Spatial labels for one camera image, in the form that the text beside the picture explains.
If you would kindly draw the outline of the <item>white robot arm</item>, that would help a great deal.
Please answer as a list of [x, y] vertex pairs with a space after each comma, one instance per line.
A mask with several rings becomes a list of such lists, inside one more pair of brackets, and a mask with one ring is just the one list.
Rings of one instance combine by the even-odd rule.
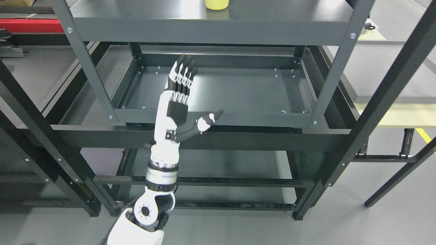
[[101, 245], [161, 245], [175, 206], [178, 164], [150, 161], [144, 193], [122, 211]]

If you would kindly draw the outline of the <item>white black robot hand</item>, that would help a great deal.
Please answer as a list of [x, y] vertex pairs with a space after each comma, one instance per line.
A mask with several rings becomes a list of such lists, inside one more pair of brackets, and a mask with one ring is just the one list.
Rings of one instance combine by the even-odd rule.
[[179, 163], [180, 144], [202, 135], [214, 125], [223, 109], [187, 120], [188, 100], [194, 78], [198, 73], [190, 55], [182, 54], [171, 67], [165, 87], [159, 97], [151, 146], [151, 163], [158, 168], [175, 168]]

